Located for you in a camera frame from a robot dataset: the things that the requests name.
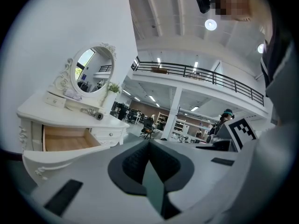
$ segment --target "balcony railing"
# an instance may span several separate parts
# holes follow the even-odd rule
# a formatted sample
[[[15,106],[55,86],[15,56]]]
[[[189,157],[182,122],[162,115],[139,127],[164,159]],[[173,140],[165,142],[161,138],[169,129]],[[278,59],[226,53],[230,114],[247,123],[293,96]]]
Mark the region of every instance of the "balcony railing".
[[[182,65],[175,63],[158,63],[158,62],[141,62],[137,57],[138,63],[135,62],[131,65],[133,71],[147,71],[160,74],[171,74],[182,77],[187,77],[195,80],[201,80],[204,82],[210,82],[214,85],[226,87],[235,91],[236,93],[243,94],[250,99],[260,103],[264,106],[263,97],[260,92],[252,89],[248,85],[243,84],[240,81],[237,81],[233,78],[227,77],[220,73],[206,70],[202,68],[193,67],[190,65]],[[111,66],[102,66],[100,71],[111,71]]]

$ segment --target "window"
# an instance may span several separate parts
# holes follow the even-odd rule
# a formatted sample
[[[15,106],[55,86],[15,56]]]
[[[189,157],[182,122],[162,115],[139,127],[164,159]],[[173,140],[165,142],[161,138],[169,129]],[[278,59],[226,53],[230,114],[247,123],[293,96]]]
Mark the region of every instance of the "window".
[[[83,53],[83,55],[80,57],[77,63],[77,67],[75,69],[75,79],[78,80],[82,71],[84,70],[85,66],[87,63],[90,61],[92,58],[93,54],[95,52],[91,49],[87,50],[86,52]]]

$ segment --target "white dresser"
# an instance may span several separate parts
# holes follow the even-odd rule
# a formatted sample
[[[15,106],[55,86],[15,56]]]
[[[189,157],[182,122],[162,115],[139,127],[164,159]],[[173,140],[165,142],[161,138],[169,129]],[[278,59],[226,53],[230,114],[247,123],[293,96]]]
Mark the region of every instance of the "white dresser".
[[[79,110],[47,104],[41,93],[26,100],[17,115],[23,162],[38,185],[85,154],[122,145],[129,127],[111,115],[97,120]]]

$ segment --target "ceiling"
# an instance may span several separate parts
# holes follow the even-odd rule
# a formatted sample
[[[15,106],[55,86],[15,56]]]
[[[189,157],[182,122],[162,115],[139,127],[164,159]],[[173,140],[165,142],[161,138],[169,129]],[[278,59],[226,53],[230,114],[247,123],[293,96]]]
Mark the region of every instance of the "ceiling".
[[[149,82],[140,82],[131,80],[126,77],[123,83],[123,89],[131,94],[133,100],[134,97],[138,98],[142,103],[156,106],[158,103],[161,108],[170,110],[171,104],[175,95],[176,88],[168,85],[161,85]],[[153,102],[149,95],[151,95],[156,102]],[[203,96],[200,93],[183,90],[179,102],[180,108],[184,113],[188,115],[193,115],[197,118],[202,118],[202,116],[210,117],[210,119],[218,120],[219,115],[223,113],[225,109],[231,109],[236,117],[245,116],[252,117],[255,116],[252,113],[245,112],[239,108],[227,105],[218,100],[213,100],[208,97]]]
[[[263,43],[264,35],[260,27],[252,22],[222,21],[211,9],[202,14],[196,0],[129,0],[136,40],[146,40],[153,37],[193,36],[235,52],[246,59],[250,69],[260,74],[261,54],[257,47]],[[209,31],[205,21],[214,19],[217,29]],[[163,62],[194,64],[196,55],[202,68],[208,69],[213,65],[213,58],[203,54],[177,52],[171,50],[147,50],[139,54],[142,61],[157,61],[162,57]]]

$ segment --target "ornate carving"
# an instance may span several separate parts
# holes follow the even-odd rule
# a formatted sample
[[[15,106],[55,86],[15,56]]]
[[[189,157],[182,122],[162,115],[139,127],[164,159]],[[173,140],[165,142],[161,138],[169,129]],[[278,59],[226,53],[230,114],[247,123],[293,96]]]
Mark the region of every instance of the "ornate carving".
[[[67,59],[64,70],[54,80],[53,84],[58,90],[65,91],[71,85],[70,71],[72,62],[73,59]]]
[[[35,173],[36,175],[38,175],[39,177],[41,177],[43,180],[48,180],[47,177],[43,176],[43,172],[45,171],[44,167],[38,168]]]
[[[101,43],[100,46],[108,49],[112,53],[114,60],[116,60],[115,46],[110,46],[108,43]]]
[[[23,150],[26,149],[27,145],[27,130],[19,126],[20,132],[19,132],[19,140],[22,143]]]

